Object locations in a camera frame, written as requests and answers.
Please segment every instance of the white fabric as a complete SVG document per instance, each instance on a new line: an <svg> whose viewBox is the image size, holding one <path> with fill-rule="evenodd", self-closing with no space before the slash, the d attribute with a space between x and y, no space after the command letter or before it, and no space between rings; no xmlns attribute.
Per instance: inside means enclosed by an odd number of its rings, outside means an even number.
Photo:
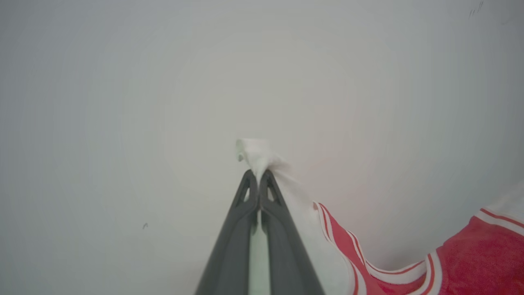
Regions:
<svg viewBox="0 0 524 295"><path fill-rule="evenodd" d="M291 177L290 165L274 153L265 140L237 140L236 151L237 159L246 161L258 184L266 169L273 172L325 294L347 295L354 285L350 280L352 269L338 248L325 239L314 203Z"/></svg>

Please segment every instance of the white backdrop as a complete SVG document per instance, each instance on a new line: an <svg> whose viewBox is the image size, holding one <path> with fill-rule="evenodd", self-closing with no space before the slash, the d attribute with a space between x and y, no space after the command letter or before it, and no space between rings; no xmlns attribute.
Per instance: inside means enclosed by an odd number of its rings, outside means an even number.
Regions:
<svg viewBox="0 0 524 295"><path fill-rule="evenodd" d="M0 293L191 294L241 137L420 260L524 178L523 2L479 6L2 2Z"/></svg>

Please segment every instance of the red and white jersey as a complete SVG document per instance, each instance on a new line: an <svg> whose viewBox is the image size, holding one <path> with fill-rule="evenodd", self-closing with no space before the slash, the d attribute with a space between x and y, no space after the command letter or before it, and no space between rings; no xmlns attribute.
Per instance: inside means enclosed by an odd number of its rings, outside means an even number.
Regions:
<svg viewBox="0 0 524 295"><path fill-rule="evenodd" d="M356 236L340 226L324 205L314 207L326 240L346 260L349 281L354 282L350 294L524 294L522 200L481 209L425 260L396 271L369 263Z"/></svg>

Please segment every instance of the white surface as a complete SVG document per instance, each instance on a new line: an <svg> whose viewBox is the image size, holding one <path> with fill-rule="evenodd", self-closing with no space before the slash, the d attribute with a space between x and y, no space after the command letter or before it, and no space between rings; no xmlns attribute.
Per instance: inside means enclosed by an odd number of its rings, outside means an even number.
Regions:
<svg viewBox="0 0 524 295"><path fill-rule="evenodd" d="M241 137L418 261L524 178L522 1L478 5L2 2L0 293L191 294Z"/></svg>

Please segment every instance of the red cloth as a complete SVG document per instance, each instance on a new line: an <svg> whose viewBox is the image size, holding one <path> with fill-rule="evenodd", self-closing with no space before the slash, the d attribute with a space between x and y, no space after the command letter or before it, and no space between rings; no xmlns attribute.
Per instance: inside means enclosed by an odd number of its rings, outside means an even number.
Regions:
<svg viewBox="0 0 524 295"><path fill-rule="evenodd" d="M358 239L316 203L324 235L346 259L350 294L524 294L524 223L481 209L458 234L424 261L397 271L380 270Z"/></svg>

